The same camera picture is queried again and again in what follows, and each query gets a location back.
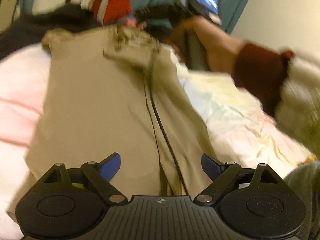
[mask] gray pants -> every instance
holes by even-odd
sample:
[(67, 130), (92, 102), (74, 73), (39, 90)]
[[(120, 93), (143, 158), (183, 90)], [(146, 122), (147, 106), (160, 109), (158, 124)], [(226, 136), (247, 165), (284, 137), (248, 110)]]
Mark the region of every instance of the gray pants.
[(320, 240), (320, 162), (299, 167), (284, 181), (301, 198), (307, 209), (299, 237), (302, 240)]

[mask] maroon shirt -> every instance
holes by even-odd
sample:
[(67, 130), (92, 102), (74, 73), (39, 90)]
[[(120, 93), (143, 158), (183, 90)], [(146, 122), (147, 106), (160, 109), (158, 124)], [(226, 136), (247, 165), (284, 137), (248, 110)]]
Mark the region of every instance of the maroon shirt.
[(280, 102), (280, 87), (287, 77), (292, 51), (276, 52), (248, 43), (236, 60), (233, 79), (235, 85), (247, 89), (263, 105), (263, 111), (274, 116)]

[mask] red object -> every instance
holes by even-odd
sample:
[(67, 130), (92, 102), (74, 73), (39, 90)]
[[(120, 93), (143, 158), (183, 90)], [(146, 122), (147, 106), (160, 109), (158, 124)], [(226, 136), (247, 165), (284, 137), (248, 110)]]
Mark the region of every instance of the red object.
[[(96, 18), (98, 15), (101, 0), (95, 0), (93, 5), (93, 13)], [(109, 0), (106, 13), (104, 15), (104, 23), (115, 23), (122, 17), (132, 12), (130, 0)]]
[(278, 54), (254, 44), (247, 44), (240, 52), (235, 65), (234, 81), (237, 87), (246, 88), (263, 105), (263, 111), (274, 116), (280, 102), (280, 88), (287, 77), (288, 61), (292, 51)]

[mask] beige pants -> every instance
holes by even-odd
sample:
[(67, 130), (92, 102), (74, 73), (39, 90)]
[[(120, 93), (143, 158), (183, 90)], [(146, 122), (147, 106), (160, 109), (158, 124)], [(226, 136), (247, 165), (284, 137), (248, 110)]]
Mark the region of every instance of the beige pants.
[(148, 87), (175, 153), (188, 193), (195, 197), (211, 180), (201, 156), (215, 157), (206, 125), (178, 82), (171, 52), (144, 32), (110, 26), (73, 35), (49, 31), (43, 45), (52, 64), (44, 115), (26, 163), (30, 176), (20, 198), (52, 165), (78, 168), (121, 156), (111, 184), (132, 195), (185, 195), (172, 154), (156, 120)]

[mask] crumpled sheet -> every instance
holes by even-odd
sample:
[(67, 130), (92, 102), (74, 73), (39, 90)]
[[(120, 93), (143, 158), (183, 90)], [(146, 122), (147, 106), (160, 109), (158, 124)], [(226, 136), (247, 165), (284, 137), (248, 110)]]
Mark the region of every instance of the crumpled sheet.
[[(243, 167), (269, 164), (282, 178), (310, 152), (276, 130), (260, 103), (238, 91), (228, 75), (188, 72), (177, 65), (181, 85), (208, 126), (221, 162)], [(50, 72), (50, 56), (41, 44), (21, 49), (0, 62), (0, 240), (22, 233), (5, 210), (28, 174), (24, 156), (42, 114)]]

